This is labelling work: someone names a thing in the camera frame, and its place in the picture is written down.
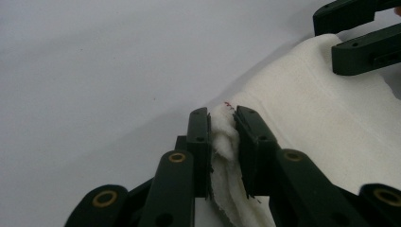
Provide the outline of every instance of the white table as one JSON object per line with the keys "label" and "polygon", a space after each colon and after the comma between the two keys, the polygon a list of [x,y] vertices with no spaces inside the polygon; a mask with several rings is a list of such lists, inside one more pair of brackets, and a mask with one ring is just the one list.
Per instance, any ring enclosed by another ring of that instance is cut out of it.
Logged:
{"label": "white table", "polygon": [[[189,113],[312,37],[326,3],[2,1],[0,226],[62,226],[90,190],[151,178]],[[340,35],[399,22],[385,11]],[[382,71],[401,87],[399,65]],[[197,226],[223,226],[211,202],[196,209]]]}

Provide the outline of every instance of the white towel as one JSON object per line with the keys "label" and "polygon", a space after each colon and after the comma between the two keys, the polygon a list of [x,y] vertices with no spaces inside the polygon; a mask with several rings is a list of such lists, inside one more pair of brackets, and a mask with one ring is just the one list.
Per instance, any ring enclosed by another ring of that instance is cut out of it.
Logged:
{"label": "white towel", "polygon": [[[328,179],[355,194],[366,183],[401,189],[401,102],[376,72],[332,73],[335,35],[304,41],[265,67],[231,100],[259,112],[282,148],[306,153]],[[274,226],[268,198],[246,199],[233,108],[212,112],[212,187],[234,226]]]}

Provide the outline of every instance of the fabric fold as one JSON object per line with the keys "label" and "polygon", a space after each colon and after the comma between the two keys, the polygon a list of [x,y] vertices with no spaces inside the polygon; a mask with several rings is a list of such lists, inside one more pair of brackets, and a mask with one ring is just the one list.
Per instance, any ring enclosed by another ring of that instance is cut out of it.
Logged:
{"label": "fabric fold", "polygon": [[335,35],[311,38],[267,65],[211,112],[216,203],[235,226],[274,226],[268,198],[246,199],[237,160],[233,108],[259,112],[282,148],[306,153],[335,185],[353,193],[366,183],[401,188],[401,102],[377,72],[332,72]]}

